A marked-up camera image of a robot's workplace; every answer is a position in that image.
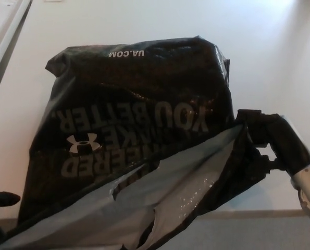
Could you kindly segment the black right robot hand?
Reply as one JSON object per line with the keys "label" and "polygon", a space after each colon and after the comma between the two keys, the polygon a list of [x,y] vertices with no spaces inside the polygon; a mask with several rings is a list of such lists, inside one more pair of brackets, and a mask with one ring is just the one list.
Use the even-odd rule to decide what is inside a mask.
{"label": "black right robot hand", "polygon": [[264,114],[261,110],[240,109],[236,121],[247,125],[256,147],[268,144],[281,169],[293,177],[310,165],[310,151],[288,120],[279,114]]}

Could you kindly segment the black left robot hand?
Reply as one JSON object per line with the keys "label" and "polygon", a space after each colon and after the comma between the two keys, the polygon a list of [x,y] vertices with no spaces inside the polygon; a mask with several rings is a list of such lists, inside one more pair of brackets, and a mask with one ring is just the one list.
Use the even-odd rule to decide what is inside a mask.
{"label": "black left robot hand", "polygon": [[21,197],[11,192],[0,191],[0,207],[8,207],[17,204]]}

